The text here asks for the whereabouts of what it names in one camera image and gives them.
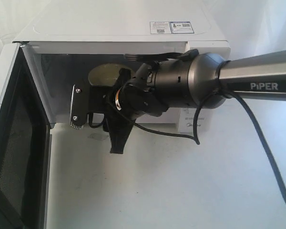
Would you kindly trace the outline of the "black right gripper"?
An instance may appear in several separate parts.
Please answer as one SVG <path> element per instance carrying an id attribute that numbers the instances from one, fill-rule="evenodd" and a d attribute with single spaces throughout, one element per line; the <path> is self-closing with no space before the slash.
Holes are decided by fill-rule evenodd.
<path id="1" fill-rule="evenodd" d="M 108 94 L 107 103 L 129 119 L 142 115 L 161 116 L 168 110 L 168 105 L 157 98 L 154 90 L 147 85 L 147 78 L 153 74 L 147 64 L 133 74 L 131 69 L 121 68 L 119 75 Z M 110 154 L 123 154 L 125 144 L 132 131 L 133 124 L 116 113 L 105 113 L 103 130 L 109 133 Z"/>

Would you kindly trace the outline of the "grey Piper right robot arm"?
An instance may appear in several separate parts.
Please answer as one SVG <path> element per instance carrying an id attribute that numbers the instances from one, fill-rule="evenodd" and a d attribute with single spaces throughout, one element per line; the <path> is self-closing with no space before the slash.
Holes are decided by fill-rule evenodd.
<path id="1" fill-rule="evenodd" d="M 122 154 L 136 119 L 159 117 L 170 108 L 219 107 L 242 98 L 286 101 L 286 50 L 229 61 L 216 53 L 126 54 L 140 62 L 135 74 L 122 69 L 106 97 L 112 154 Z"/>

